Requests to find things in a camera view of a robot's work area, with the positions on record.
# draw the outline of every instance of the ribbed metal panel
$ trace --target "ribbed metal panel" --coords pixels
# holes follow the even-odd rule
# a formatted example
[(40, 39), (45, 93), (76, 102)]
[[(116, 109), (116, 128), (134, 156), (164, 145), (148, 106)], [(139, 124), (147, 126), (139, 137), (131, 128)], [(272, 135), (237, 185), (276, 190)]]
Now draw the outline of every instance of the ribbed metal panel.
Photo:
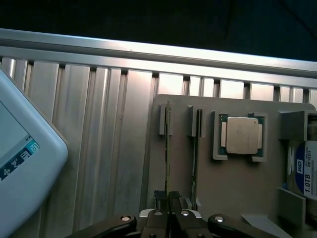
[[(57, 48), (62, 39), (71, 44), (70, 38), (60, 37), (58, 41), (58, 36), (54, 36)], [(93, 41), (96, 39), (85, 39), (85, 44)], [(125, 43), (111, 43), (111, 57), (82, 54), (84, 48), (77, 40), (74, 48), (68, 46), (71, 53), (65, 53), (63, 48), (43, 49), (43, 42), (39, 45), (41, 49), (34, 45), (32, 49), (15, 46), (14, 42), (11, 47), (0, 44), (3, 70), (62, 133), (70, 151), (47, 201), (13, 235), (15, 238), (65, 237), (113, 214), (138, 215), (145, 208), (148, 171), (144, 158), (149, 152), (148, 122), (157, 94), (310, 102), (317, 106), (313, 62), (296, 64), (281, 59), (274, 68), (279, 59), (270, 62), (255, 57), (260, 60), (257, 61), (244, 56), (239, 66), (236, 54), (221, 53), (218, 59), (222, 65), (217, 67), (217, 57), (206, 58), (208, 51), (202, 54), (197, 50), (196, 57), (205, 60), (201, 63), (194, 58), (185, 59), (186, 55), (181, 59), (183, 48), (174, 48), (176, 51), (172, 52), (173, 47), (162, 46), (161, 51), (170, 52), (170, 56), (156, 58), (150, 54), (148, 59), (138, 59), (134, 52), (134, 57), (121, 58)], [(146, 53), (151, 49), (159, 53), (156, 46), (144, 46)], [(194, 53), (194, 49), (189, 49), (186, 54)]]

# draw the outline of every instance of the wd logo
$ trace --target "wd logo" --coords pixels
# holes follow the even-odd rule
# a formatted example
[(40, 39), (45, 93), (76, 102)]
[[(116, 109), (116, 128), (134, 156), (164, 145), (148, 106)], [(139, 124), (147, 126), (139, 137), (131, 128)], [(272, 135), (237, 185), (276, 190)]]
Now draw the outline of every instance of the wd logo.
[(297, 160), (296, 162), (296, 172), (299, 174), (303, 174), (303, 161)]

